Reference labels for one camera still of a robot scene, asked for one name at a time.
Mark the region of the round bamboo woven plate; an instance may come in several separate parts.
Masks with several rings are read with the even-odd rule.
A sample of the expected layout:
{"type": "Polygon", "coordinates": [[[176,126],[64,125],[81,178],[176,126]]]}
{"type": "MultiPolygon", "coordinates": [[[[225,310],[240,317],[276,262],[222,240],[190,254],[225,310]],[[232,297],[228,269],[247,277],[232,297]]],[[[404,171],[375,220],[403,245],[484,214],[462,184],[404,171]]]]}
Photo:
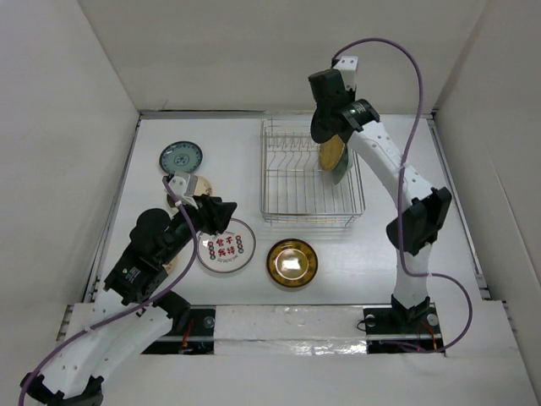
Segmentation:
{"type": "Polygon", "coordinates": [[[327,172],[332,171],[341,160],[345,147],[346,145],[337,134],[320,144],[319,162],[321,169],[327,172]]]}

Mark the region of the light green rectangular plate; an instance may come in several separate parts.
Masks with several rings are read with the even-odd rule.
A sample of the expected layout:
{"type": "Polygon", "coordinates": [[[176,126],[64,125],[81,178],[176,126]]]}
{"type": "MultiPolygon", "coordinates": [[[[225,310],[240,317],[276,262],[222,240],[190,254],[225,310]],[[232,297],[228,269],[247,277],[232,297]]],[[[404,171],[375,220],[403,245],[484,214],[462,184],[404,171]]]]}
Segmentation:
{"type": "Polygon", "coordinates": [[[341,157],[336,166],[331,170],[332,183],[338,185],[348,174],[352,167],[351,153],[347,146],[344,147],[341,157]]]}

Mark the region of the gold and black round plate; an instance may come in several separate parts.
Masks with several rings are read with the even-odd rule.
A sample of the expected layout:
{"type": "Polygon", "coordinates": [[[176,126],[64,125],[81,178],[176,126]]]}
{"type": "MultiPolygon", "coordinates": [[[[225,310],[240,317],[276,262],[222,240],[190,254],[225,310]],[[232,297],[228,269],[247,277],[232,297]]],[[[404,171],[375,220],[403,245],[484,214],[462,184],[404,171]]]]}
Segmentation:
{"type": "Polygon", "coordinates": [[[278,286],[300,289],[310,284],[319,269],[314,248],[301,239],[276,242],[265,259],[267,275],[278,286]]]}

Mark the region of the glossy black round plate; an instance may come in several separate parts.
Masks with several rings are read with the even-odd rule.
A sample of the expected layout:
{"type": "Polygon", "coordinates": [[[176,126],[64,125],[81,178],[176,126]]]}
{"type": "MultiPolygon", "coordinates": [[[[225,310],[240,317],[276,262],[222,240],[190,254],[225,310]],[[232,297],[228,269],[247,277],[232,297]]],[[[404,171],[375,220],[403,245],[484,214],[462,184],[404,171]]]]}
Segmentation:
{"type": "Polygon", "coordinates": [[[310,135],[317,144],[324,144],[333,136],[338,135],[348,141],[352,128],[341,112],[328,112],[316,108],[310,124],[310,135]]]}

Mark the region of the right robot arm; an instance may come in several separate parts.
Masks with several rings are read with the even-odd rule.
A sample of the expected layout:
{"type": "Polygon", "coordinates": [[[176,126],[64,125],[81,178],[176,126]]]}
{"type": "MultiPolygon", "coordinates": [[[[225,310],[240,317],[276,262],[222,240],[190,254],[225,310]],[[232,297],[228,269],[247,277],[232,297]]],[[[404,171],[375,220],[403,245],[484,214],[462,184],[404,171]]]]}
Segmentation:
{"type": "Polygon", "coordinates": [[[397,331],[410,332],[429,308],[429,255],[449,210],[451,192],[435,188],[404,161],[405,153],[379,114],[368,101],[355,99],[339,70],[311,74],[309,84],[316,105],[312,140],[323,144],[339,137],[369,165],[396,206],[396,218],[385,229],[397,257],[390,315],[397,331]]]}

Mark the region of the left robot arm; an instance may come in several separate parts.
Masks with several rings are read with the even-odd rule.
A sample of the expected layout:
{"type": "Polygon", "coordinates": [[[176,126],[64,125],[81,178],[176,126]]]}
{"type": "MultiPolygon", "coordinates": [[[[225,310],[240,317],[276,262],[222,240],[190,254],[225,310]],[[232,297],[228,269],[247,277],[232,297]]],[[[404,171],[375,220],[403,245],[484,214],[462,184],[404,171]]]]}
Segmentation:
{"type": "Polygon", "coordinates": [[[198,233],[224,232],[237,205],[197,196],[170,215],[143,211],[129,243],[109,271],[89,323],[66,338],[20,383],[19,403],[31,397],[44,405],[100,405],[112,374],[166,333],[188,327],[189,302],[174,292],[186,275],[170,276],[168,265],[198,233]]]}

